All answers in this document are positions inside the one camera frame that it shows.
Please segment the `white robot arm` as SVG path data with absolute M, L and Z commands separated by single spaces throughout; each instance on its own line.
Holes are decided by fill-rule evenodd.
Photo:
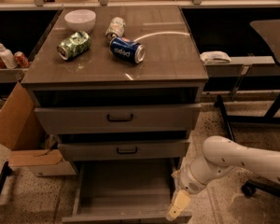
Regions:
M 280 185 L 280 151 L 241 146 L 222 136 L 203 142 L 203 154 L 172 173 L 175 193 L 166 219 L 175 220 L 188 207 L 193 194 L 209 182 L 221 178 L 234 167 L 241 167 Z

